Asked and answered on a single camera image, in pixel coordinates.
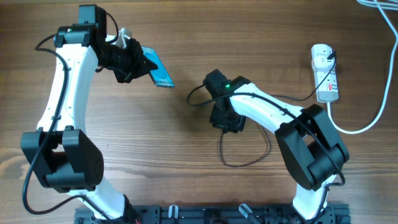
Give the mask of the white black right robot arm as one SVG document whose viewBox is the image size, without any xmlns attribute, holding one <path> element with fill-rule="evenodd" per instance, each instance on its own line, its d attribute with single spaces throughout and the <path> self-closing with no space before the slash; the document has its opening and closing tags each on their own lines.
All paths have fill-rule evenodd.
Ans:
<svg viewBox="0 0 398 224">
<path fill-rule="evenodd" d="M 349 159 L 342 138 L 326 111 L 316 104 L 294 106 L 274 98 L 239 76 L 227 79 L 218 69 L 203 86 L 214 102 L 212 125 L 224 133 L 242 131 L 250 118 L 275 135 L 289 174 L 297 183 L 293 207 L 313 223 L 326 209 L 326 197 Z"/>
</svg>

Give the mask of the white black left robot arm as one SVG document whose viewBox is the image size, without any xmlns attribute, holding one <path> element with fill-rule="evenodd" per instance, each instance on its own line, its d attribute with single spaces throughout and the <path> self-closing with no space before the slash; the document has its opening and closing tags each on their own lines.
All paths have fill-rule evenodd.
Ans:
<svg viewBox="0 0 398 224">
<path fill-rule="evenodd" d="M 98 222 L 139 223 L 127 197 L 103 175 L 103 155 L 86 135 L 86 107 L 95 73 L 108 69 L 119 83 L 129 83 L 157 64 L 136 39 L 122 32 L 108 36 L 108 18 L 95 4 L 81 5 L 78 22 L 50 36 L 57 60 L 52 89 L 36 130 L 22 135 L 21 149 L 30 164 L 28 177 L 81 200 Z"/>
</svg>

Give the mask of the blue screen smartphone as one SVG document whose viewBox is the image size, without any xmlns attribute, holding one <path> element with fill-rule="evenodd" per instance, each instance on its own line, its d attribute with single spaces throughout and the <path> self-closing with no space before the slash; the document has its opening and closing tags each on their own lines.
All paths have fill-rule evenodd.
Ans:
<svg viewBox="0 0 398 224">
<path fill-rule="evenodd" d="M 150 47 L 142 46 L 144 55 L 152 62 L 154 62 L 158 69 L 150 71 L 150 77 L 156 87 L 174 88 L 175 84 L 170 75 L 166 71 L 156 51 Z"/>
</svg>

